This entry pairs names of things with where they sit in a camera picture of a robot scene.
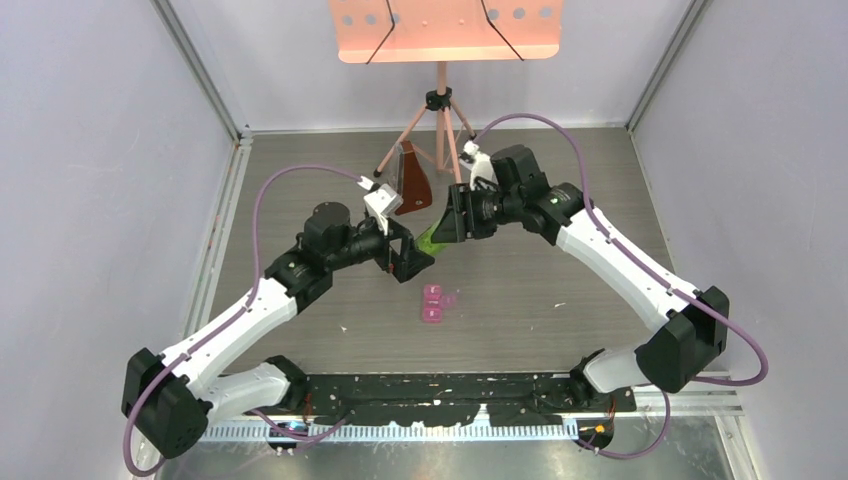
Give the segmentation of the green pill bottle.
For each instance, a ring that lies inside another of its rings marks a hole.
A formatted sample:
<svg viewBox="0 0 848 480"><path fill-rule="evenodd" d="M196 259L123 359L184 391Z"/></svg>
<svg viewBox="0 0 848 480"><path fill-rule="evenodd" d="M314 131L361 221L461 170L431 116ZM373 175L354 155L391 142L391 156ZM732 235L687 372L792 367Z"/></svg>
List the green pill bottle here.
<svg viewBox="0 0 848 480"><path fill-rule="evenodd" d="M433 240L433 234L437 230L437 226L437 223L432 224L415 240L416 248L431 257L436 257L450 246L449 243L438 243Z"/></svg>

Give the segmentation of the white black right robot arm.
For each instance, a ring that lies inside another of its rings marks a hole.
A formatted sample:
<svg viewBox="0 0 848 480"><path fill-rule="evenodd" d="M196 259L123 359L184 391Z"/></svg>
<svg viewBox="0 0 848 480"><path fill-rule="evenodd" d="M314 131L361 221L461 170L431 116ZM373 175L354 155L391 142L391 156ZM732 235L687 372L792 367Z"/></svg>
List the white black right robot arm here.
<svg viewBox="0 0 848 480"><path fill-rule="evenodd" d="M715 286L701 290L663 268L575 185L550 185L531 149L513 145L489 156L469 141L461 157L470 180L450 186L432 243L485 239L501 225L519 223L589 267L651 333L635 347L582 360L571 372L577 406L596 410L611 391L642 384L677 393L725 350L728 328L719 319L729 313L727 295Z"/></svg>

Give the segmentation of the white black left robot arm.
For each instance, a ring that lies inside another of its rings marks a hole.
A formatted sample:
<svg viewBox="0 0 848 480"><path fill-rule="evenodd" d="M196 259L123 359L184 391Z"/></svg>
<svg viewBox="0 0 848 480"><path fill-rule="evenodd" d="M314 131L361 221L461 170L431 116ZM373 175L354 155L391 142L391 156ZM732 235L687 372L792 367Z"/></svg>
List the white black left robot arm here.
<svg viewBox="0 0 848 480"><path fill-rule="evenodd" d="M404 283L435 259L393 219L382 224L368 215L353 225L343 204L316 206L295 245L274 260L238 302L162 353L143 348L128 360L121 410L131 429L163 458L174 459L217 420L265 406L284 414L298 412L307 398L307 379L290 360L276 356L247 372L223 372L326 293L334 272L368 261Z"/></svg>

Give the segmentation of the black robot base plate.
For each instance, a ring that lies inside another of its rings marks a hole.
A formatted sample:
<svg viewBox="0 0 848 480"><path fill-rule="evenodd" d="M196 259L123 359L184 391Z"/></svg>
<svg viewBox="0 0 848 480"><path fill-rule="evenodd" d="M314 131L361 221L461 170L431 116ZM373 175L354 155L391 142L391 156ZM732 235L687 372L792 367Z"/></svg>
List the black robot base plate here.
<svg viewBox="0 0 848 480"><path fill-rule="evenodd" d="M295 399L262 407L266 415L292 415L331 426L451 427L478 415L492 426L546 426L561 414L630 413L634 394L580 393L578 382L558 373L310 374Z"/></svg>

